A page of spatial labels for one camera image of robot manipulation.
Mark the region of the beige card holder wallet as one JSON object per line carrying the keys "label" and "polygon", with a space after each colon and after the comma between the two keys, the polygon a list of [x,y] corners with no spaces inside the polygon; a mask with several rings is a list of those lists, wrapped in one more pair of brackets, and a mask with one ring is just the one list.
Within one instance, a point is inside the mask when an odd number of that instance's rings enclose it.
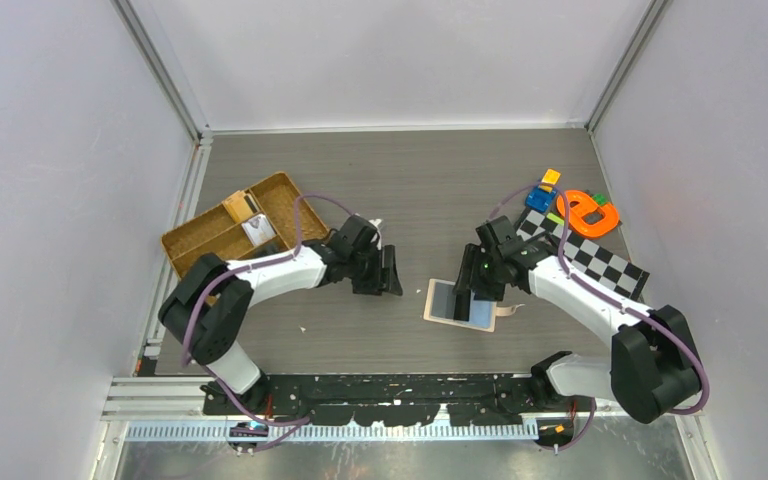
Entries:
{"label": "beige card holder wallet", "polygon": [[430,279],[422,319],[492,333],[499,317],[512,316],[521,307],[523,304],[499,306],[495,301],[478,300],[474,293],[458,294],[454,282]]}

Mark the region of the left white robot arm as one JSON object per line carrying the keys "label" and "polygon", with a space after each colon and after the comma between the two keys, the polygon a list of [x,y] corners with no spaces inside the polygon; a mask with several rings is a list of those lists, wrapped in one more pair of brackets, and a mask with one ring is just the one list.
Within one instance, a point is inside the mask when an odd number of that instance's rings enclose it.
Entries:
{"label": "left white robot arm", "polygon": [[359,295],[403,293],[396,248],[381,240],[377,223],[359,215],[320,239],[253,260],[200,256],[159,308],[157,318],[178,340],[187,360],[229,388],[240,412],[258,412],[267,398],[263,372],[238,341],[249,308],[289,292],[348,280]]}

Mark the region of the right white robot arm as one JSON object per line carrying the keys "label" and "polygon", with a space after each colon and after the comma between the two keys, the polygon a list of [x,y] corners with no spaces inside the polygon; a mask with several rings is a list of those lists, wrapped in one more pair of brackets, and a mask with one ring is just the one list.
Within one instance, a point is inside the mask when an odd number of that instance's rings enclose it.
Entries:
{"label": "right white robot arm", "polygon": [[454,286],[454,318],[467,319],[475,300],[503,300],[507,287],[547,301],[570,315],[609,350],[605,358],[559,351],[531,368],[531,397],[556,410],[570,397],[613,401],[649,424],[670,413],[704,408],[710,381],[685,315],[624,297],[573,267],[564,241],[522,238],[500,216],[476,229],[465,246]]}

